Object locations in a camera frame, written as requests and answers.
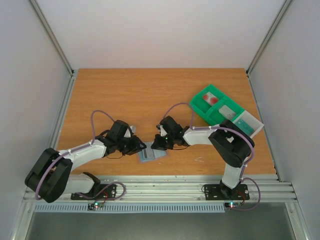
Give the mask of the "pink leather card holder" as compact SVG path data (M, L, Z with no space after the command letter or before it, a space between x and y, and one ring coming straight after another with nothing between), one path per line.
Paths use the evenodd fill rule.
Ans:
M169 154L164 150L152 149L152 142L144 142L146 148L138 153L140 163L147 163L167 157Z

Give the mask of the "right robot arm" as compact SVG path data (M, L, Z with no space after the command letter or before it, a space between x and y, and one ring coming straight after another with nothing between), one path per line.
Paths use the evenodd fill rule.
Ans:
M153 150L173 150L174 146L190 147L211 145L225 162L223 177L219 183L224 199L234 197L244 173L247 162L254 155L254 141L236 124L224 120L214 126L182 127L171 116L165 117L158 124L160 133L155 135L151 145Z

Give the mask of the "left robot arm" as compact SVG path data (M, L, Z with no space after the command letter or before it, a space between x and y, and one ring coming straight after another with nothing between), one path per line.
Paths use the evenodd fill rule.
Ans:
M116 151L130 156L146 147L126 122L116 120L110 129L85 144L61 151L51 147L45 149L24 183L35 192L36 200L47 203L56 201L64 194L80 194L85 199L96 199L101 193L100 180L88 172L79 175L71 175L71 172Z

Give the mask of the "grey stripe white card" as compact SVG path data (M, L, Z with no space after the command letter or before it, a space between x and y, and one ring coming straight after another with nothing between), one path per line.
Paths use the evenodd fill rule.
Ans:
M144 149L139 153L139 158L142 163L155 159L155 154L152 149Z

